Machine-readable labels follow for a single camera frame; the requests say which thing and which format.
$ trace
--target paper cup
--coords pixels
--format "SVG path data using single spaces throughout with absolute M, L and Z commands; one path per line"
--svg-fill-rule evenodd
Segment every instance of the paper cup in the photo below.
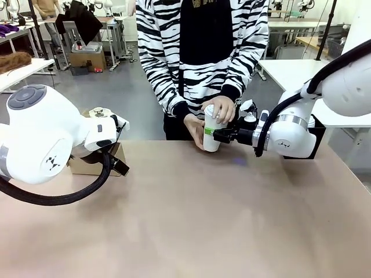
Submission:
M 308 122 L 308 128 L 315 127 L 315 119 L 311 115 L 309 122 Z
M 208 152 L 216 152 L 219 149 L 220 142 L 214 140 L 214 130 L 227 127 L 227 124 L 217 123 L 219 115 L 217 115 L 216 119 L 213 119 L 213 113 L 214 105 L 210 104 L 205 108 L 205 129 L 203 134 L 203 148 Z

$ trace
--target robot logo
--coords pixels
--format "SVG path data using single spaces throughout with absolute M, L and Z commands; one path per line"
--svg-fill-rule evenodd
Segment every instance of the robot logo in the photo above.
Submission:
M 56 157 L 57 157 L 57 156 L 55 156 L 55 157 L 53 157 L 53 158 L 48 158 L 48 159 L 46 160 L 46 162 L 45 162 L 45 163 L 48 163 L 48 162 L 50 161 L 50 163 L 51 163 L 51 165 L 52 165 L 52 168 L 50 168 L 50 171 L 52 171 L 55 167 L 60 166 L 59 164 L 55 164 L 55 163 L 54 163 Z
M 290 148 L 290 145 L 286 145 L 285 143 L 281 142 L 280 144 L 278 144 L 280 146 L 284 146 L 285 148 Z

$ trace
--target brown box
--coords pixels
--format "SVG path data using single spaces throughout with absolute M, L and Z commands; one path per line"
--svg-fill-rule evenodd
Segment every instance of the brown box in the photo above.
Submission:
M 92 64 L 88 66 L 88 71 L 94 72 L 94 68 L 107 68 L 106 58 L 103 50 L 100 53 L 70 53 L 70 63 L 73 67 L 81 67 L 83 65 Z
M 119 160 L 123 161 L 126 163 L 125 160 L 125 155 L 123 153 L 123 148 L 122 144 L 116 144 L 112 154 L 118 158 Z M 80 158 L 75 158 L 75 159 L 70 159 L 67 162 L 67 166 L 71 169 L 71 172 L 73 174 L 80 174 L 80 175 L 100 175 L 102 172 L 102 164 L 96 163 L 96 164 L 87 164 Z M 112 170 L 111 174 L 114 177 L 119 177 L 121 176 L 119 173 L 116 171 Z

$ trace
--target green label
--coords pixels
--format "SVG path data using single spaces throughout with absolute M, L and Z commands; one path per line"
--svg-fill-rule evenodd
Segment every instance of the green label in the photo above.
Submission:
M 205 128 L 205 134 L 206 135 L 212 135 L 212 133 L 214 132 L 215 129 L 209 129 L 209 128 Z

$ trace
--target cup lid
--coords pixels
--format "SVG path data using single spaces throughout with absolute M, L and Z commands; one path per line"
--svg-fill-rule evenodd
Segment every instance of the cup lid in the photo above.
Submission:
M 209 116 L 212 116 L 214 113 L 214 104 L 210 104 L 205 108 L 205 114 L 208 114 Z
M 312 115 L 311 115 L 311 117 L 310 117 L 310 119 L 309 119 L 308 126 L 309 126 L 309 127 L 313 127 L 313 126 L 315 126 L 315 119 L 313 118 Z

